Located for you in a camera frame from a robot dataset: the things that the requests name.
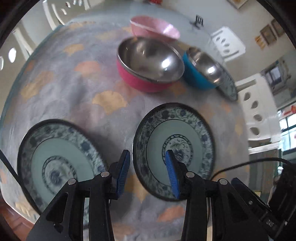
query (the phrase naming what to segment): metal screw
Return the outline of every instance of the metal screw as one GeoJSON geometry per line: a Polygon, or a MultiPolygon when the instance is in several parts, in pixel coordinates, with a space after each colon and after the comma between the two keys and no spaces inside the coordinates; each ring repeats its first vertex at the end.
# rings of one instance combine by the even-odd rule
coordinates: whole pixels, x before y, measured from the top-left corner
{"type": "Polygon", "coordinates": [[[69,185],[73,185],[75,183],[76,183],[76,180],[74,178],[71,178],[71,179],[68,180],[69,185]]]}
{"type": "Polygon", "coordinates": [[[109,175],[110,175],[110,173],[107,171],[101,173],[102,177],[108,177],[109,175]]]}
{"type": "Polygon", "coordinates": [[[194,173],[193,172],[187,172],[186,177],[192,178],[192,177],[194,177],[194,173]]]}
{"type": "Polygon", "coordinates": [[[227,180],[224,179],[224,178],[220,179],[219,182],[220,182],[220,184],[222,184],[222,185],[226,185],[226,184],[228,183],[227,180]]]}

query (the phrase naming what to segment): red bowl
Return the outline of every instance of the red bowl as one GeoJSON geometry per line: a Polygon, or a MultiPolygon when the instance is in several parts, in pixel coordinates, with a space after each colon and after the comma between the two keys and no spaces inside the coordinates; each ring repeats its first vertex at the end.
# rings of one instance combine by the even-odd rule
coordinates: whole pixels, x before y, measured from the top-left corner
{"type": "Polygon", "coordinates": [[[180,32],[170,23],[160,18],[135,16],[131,20],[133,35],[158,39],[167,43],[180,38],[180,32]]]}
{"type": "Polygon", "coordinates": [[[168,87],[170,87],[173,83],[153,83],[147,80],[143,80],[137,76],[132,75],[130,72],[128,72],[120,63],[120,61],[116,60],[117,69],[119,72],[119,75],[121,78],[126,82],[129,86],[133,87],[134,89],[137,89],[142,92],[159,92],[162,91],[168,87]]]}

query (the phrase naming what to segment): table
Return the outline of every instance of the table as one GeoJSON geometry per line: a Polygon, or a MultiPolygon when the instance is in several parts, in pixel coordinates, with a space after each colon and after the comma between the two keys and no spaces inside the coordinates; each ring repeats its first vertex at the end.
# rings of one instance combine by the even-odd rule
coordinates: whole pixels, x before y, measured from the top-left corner
{"type": "MultiPolygon", "coordinates": [[[[184,43],[206,49],[207,38],[196,41],[198,34],[206,34],[196,34],[184,16],[138,3],[124,7],[107,4],[56,29],[23,67],[1,117],[0,148],[15,170],[23,136],[42,120],[61,118],[82,127],[97,142],[102,157],[112,163],[123,149],[132,150],[134,133],[142,118],[166,102],[187,104],[208,122],[216,145],[214,172],[248,161],[247,132],[238,103],[228,101],[216,89],[192,89],[183,80],[153,94],[141,93],[121,80],[116,70],[117,46],[131,35],[128,20],[136,14],[161,17],[174,24],[181,32],[183,43],[177,43],[181,49],[187,47],[184,43]]],[[[38,214],[6,167],[0,167],[3,198],[20,215],[36,222],[38,214]]],[[[248,184],[248,169],[229,171],[218,178],[221,177],[238,177],[248,184]]],[[[150,195],[131,165],[125,193],[111,206],[115,238],[147,240],[179,234],[185,206],[184,201],[165,202],[150,195]]]]}

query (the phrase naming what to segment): window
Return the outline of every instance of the window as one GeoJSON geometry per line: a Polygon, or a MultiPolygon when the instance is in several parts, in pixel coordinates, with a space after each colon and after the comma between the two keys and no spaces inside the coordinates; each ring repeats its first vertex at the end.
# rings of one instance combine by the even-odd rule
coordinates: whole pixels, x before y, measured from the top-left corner
{"type": "Polygon", "coordinates": [[[290,115],[279,121],[281,127],[282,151],[296,148],[296,114],[290,115]]]}
{"type": "Polygon", "coordinates": [[[276,66],[265,73],[265,77],[271,87],[274,87],[281,82],[281,72],[276,66]]]}

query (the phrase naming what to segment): black cable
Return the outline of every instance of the black cable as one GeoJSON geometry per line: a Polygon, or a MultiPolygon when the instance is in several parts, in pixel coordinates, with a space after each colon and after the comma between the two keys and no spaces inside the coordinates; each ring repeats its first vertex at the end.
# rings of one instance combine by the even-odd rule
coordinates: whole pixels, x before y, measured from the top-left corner
{"type": "MultiPolygon", "coordinates": [[[[296,170],[289,161],[287,161],[287,160],[285,160],[283,158],[278,158],[278,157],[266,157],[266,158],[261,158],[261,159],[257,159],[257,160],[253,160],[253,161],[243,162],[241,164],[234,165],[234,166],[231,166],[231,167],[228,167],[228,168],[224,168],[224,169],[216,172],[211,177],[210,181],[212,181],[217,175],[219,175],[222,172],[230,171],[230,170],[233,170],[233,169],[236,169],[236,168],[239,168],[239,167],[243,167],[243,166],[246,166],[246,165],[250,165],[250,164],[254,164],[254,163],[258,163],[258,162],[265,162],[265,161],[280,161],[280,162],[283,162],[283,163],[287,164],[293,170],[294,174],[296,175],[296,170]]],[[[207,216],[207,223],[209,223],[209,218],[210,218],[210,204],[209,204],[209,211],[208,211],[208,216],[207,216]]]]}
{"type": "Polygon", "coordinates": [[[33,198],[31,197],[30,193],[26,189],[22,179],[17,175],[9,161],[7,160],[6,156],[3,154],[3,152],[0,150],[0,160],[3,162],[3,164],[7,167],[8,171],[11,173],[11,175],[14,177],[14,179],[17,181],[17,183],[20,185],[26,199],[28,202],[32,205],[32,207],[35,209],[35,211],[41,215],[41,211],[37,207],[36,203],[34,202],[33,198]]]}

